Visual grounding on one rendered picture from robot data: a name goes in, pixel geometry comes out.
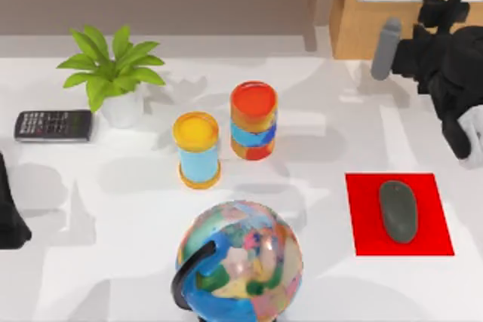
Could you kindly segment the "grey computer mouse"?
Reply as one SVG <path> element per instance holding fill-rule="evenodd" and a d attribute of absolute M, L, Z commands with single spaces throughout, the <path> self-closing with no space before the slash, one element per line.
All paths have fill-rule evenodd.
<path fill-rule="evenodd" d="M 388 236 L 399 244 L 410 243 L 418 230 L 417 199 L 411 187 L 402 181 L 387 180 L 379 188 L 379 203 Z"/>

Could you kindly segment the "red square mat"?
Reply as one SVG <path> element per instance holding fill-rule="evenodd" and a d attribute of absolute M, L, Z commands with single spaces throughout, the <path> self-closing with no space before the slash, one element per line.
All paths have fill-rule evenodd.
<path fill-rule="evenodd" d="M 394 242 L 383 227 L 379 188 L 387 180 L 407 183 L 416 199 L 418 230 L 408 244 Z M 346 187 L 358 256 L 453 256 L 454 249 L 431 173 L 348 173 Z"/>

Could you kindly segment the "orange and blue can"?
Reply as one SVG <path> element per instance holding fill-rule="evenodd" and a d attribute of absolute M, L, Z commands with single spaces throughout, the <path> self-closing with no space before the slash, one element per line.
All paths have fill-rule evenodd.
<path fill-rule="evenodd" d="M 230 134 L 234 153 L 248 161 L 268 157 L 275 147 L 278 95 L 263 81 L 245 81 L 230 95 Z"/>

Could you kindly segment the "yellow and light blue can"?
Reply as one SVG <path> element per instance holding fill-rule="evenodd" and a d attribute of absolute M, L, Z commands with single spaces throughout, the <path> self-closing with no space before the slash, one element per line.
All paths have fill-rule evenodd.
<path fill-rule="evenodd" d="M 219 127 L 207 112 L 187 112 L 173 125 L 179 175 L 192 189 L 209 189 L 220 178 Z"/>

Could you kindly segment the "colourful globe with black stand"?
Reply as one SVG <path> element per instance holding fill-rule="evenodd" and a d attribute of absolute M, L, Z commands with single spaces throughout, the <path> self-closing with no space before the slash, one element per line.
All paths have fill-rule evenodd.
<path fill-rule="evenodd" d="M 197 216 L 184 235 L 171 295 L 199 322 L 277 322 L 302 275 L 297 237 L 273 209 L 226 201 Z"/>

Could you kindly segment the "green plant in white pot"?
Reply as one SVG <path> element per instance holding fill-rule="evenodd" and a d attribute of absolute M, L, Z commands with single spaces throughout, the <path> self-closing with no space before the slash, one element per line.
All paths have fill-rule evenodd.
<path fill-rule="evenodd" d="M 134 126 L 144 114 L 142 85 L 165 86 L 163 77 L 154 70 L 165 64 L 152 54 L 159 43 L 133 43 L 127 25 L 116 30 L 110 43 L 91 25 L 85 25 L 82 31 L 71 29 L 70 33 L 80 51 L 57 66 L 74 72 L 63 87 L 83 84 L 91 112 L 100 112 L 112 127 Z"/>

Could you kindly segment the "black remote control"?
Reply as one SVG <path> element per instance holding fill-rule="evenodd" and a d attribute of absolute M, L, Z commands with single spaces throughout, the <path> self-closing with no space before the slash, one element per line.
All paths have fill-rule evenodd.
<path fill-rule="evenodd" d="M 94 116 L 89 109 L 23 111 L 14 139 L 24 143 L 84 143 L 91 138 Z"/>

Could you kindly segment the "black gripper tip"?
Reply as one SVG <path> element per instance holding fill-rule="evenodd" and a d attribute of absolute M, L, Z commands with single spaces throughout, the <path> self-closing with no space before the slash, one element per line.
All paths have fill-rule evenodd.
<path fill-rule="evenodd" d="M 0 250 L 18 250 L 32 238 L 11 194 L 8 173 L 0 152 Z"/>

